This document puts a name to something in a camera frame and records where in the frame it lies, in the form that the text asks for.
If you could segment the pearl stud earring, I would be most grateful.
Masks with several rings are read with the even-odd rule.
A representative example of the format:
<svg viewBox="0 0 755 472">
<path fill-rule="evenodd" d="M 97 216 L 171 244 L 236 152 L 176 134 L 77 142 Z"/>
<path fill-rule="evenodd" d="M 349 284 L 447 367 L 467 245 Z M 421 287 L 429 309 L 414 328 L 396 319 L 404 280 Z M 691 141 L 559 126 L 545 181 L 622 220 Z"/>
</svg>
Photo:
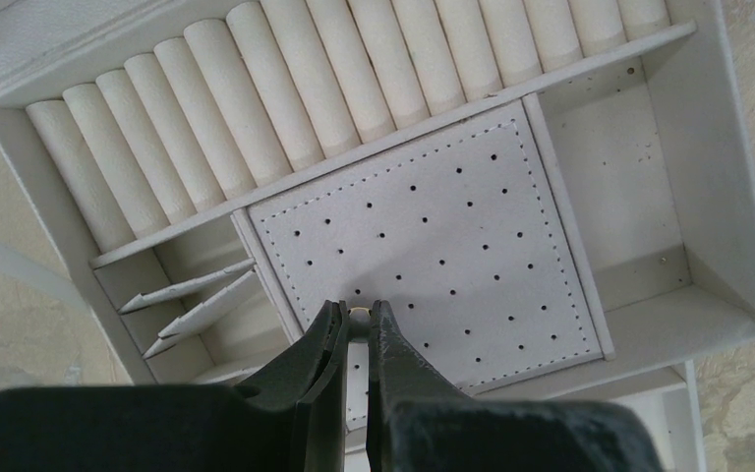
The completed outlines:
<svg viewBox="0 0 755 472">
<path fill-rule="evenodd" d="M 366 307 L 352 307 L 348 315 L 354 322 L 366 323 L 371 319 L 371 310 Z"/>
</svg>

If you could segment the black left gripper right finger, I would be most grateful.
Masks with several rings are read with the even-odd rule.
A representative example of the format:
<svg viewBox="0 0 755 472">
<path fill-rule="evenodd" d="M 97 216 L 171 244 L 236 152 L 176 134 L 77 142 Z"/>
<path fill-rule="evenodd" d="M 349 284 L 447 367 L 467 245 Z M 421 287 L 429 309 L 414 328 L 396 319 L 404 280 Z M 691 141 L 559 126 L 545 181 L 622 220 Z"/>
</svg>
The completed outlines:
<svg viewBox="0 0 755 472">
<path fill-rule="evenodd" d="M 660 471 L 630 409 L 599 401 L 487 401 L 463 393 L 371 310 L 366 449 L 374 471 Z"/>
</svg>

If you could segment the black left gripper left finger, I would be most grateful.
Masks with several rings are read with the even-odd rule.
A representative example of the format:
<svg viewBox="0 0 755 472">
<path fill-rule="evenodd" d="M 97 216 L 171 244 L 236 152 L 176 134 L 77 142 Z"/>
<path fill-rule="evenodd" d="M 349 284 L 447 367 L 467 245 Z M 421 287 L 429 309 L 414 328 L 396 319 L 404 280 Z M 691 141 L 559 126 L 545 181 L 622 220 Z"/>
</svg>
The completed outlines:
<svg viewBox="0 0 755 472">
<path fill-rule="evenodd" d="M 242 382 L 0 391 L 0 471 L 339 471 L 342 304 Z"/>
</svg>

